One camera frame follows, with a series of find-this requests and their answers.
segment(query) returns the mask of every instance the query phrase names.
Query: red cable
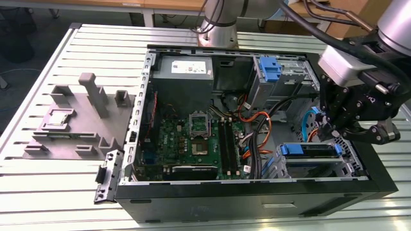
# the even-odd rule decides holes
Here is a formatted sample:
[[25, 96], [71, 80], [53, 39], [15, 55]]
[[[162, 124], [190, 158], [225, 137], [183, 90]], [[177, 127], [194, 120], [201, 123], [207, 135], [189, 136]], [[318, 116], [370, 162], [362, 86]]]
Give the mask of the red cable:
[[146, 134], [146, 137], [145, 137], [145, 140], [147, 139], [147, 137], [149, 137], [149, 134], [150, 134], [150, 130], [151, 130], [151, 128], [153, 128], [153, 123], [154, 123], [154, 119], [155, 119], [155, 109], [157, 109], [157, 92], [155, 92], [155, 94], [154, 94], [155, 96], [154, 96], [154, 111], [153, 111], [153, 117], [151, 117], [151, 119], [150, 119], [150, 124], [149, 124], [149, 130], [147, 130], [147, 134]]

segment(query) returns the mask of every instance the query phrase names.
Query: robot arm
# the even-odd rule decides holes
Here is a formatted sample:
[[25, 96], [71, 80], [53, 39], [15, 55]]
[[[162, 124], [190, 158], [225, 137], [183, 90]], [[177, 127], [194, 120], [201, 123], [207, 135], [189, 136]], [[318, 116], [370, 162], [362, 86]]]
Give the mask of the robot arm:
[[[309, 25], [281, 2], [289, 16]], [[319, 138], [343, 136], [351, 141], [387, 144], [399, 140], [393, 123], [399, 107], [411, 98], [411, 0], [394, 1], [370, 35], [335, 41], [313, 31], [329, 47], [322, 54]], [[378, 121], [369, 129], [359, 121]]]
[[[327, 8], [317, 1], [313, 3]], [[338, 136], [375, 144], [399, 140], [393, 118], [411, 98], [411, 0], [393, 2], [378, 29], [353, 12], [329, 7], [326, 10], [343, 13], [353, 20], [351, 25], [370, 32], [365, 37], [343, 41], [315, 28], [285, 0], [206, 0], [203, 7], [206, 19], [195, 31], [201, 46], [237, 47], [237, 18], [267, 19], [279, 9], [329, 45], [319, 60], [326, 72], [321, 76], [323, 114], [317, 117], [322, 140]], [[378, 123], [366, 129], [359, 121]]]

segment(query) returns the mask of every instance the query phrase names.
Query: metal side panel latch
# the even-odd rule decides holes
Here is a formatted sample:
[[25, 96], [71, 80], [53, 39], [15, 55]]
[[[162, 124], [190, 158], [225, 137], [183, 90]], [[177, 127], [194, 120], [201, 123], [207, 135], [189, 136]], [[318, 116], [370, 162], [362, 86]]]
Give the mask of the metal side panel latch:
[[117, 203], [115, 195], [121, 179], [125, 151], [114, 150], [107, 153], [105, 164], [99, 166], [97, 182], [99, 183], [95, 205]]

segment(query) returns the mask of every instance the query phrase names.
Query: gray holder block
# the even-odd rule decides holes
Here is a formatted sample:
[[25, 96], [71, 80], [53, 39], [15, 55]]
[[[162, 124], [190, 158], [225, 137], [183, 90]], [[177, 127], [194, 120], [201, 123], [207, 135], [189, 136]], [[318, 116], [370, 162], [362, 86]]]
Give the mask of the gray holder block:
[[94, 141], [99, 141], [101, 140], [101, 136], [99, 136], [99, 134], [97, 132], [83, 132], [83, 133], [85, 133], [85, 135], [81, 136], [81, 139], [83, 141], [94, 142]]
[[105, 139], [105, 137], [102, 137], [99, 142], [99, 149], [103, 152], [111, 152], [113, 150], [119, 149], [119, 144], [117, 142], [117, 139], [111, 138], [110, 143], [107, 143], [107, 140]]
[[115, 100], [118, 107], [131, 107], [131, 100], [126, 90], [117, 91]]
[[98, 150], [93, 145], [77, 145], [75, 152], [79, 155], [99, 155]]
[[[51, 105], [38, 131], [34, 132], [34, 140], [29, 144], [23, 157], [30, 159], [103, 160], [109, 150], [123, 148], [135, 95], [129, 95], [126, 91], [106, 95], [105, 90], [99, 88], [99, 94], [107, 97], [107, 102], [105, 102], [105, 99], [101, 102], [106, 104], [109, 110], [109, 117], [102, 118], [91, 104], [87, 93], [74, 93], [67, 86], [61, 86], [55, 92], [66, 96], [69, 104], [54, 103]], [[123, 106], [129, 104], [127, 98], [131, 101], [130, 107]], [[53, 112], [59, 111], [71, 112], [71, 114], [66, 118], [58, 115], [50, 122]], [[59, 126], [43, 130], [47, 123]], [[69, 124], [66, 128], [70, 128], [70, 131], [62, 129], [62, 125], [66, 123]], [[93, 145], [97, 152], [91, 150], [89, 153], [97, 154], [86, 154], [85, 149], [79, 149], [78, 145]]]
[[73, 92], [67, 85], [57, 85], [51, 91], [53, 100], [58, 105], [65, 105], [70, 107], [70, 102], [67, 96], [73, 96]]
[[94, 73], [82, 73], [79, 83], [86, 87], [90, 103], [94, 105], [101, 118], [107, 118], [109, 110], [106, 108], [106, 104], [109, 98], [105, 92], [105, 88], [97, 86], [95, 80], [97, 76]]
[[29, 155], [47, 155], [49, 149], [43, 144], [35, 143], [26, 146], [25, 149], [26, 153]]
[[[49, 124], [50, 119], [53, 117], [54, 113], [67, 113], [69, 117], [66, 119], [66, 123], [63, 125], [51, 125]], [[77, 112], [74, 109], [71, 108], [59, 108], [59, 109], [51, 109], [50, 112], [47, 113], [47, 115], [45, 116], [45, 122], [42, 124], [42, 130], [45, 131], [70, 131], [70, 125], [69, 125], [69, 121], [71, 119], [71, 117], [74, 117], [77, 115]]]

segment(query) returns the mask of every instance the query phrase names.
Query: metal table surface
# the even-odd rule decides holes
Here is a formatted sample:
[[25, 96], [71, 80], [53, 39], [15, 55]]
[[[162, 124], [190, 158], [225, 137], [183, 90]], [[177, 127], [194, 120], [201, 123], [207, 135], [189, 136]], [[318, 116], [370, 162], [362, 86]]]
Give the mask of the metal table surface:
[[[119, 204], [94, 205], [95, 174], [102, 161], [26, 160], [23, 149], [49, 111], [55, 84], [85, 92], [78, 77], [94, 72], [107, 93], [139, 89], [147, 44], [197, 45], [186, 29], [83, 25], [70, 29], [0, 137], [0, 230], [399, 230], [411, 227], [411, 124], [395, 123], [402, 140], [375, 146], [399, 192], [362, 202], [329, 217], [137, 224]], [[242, 49], [321, 53], [314, 37], [239, 33]]]

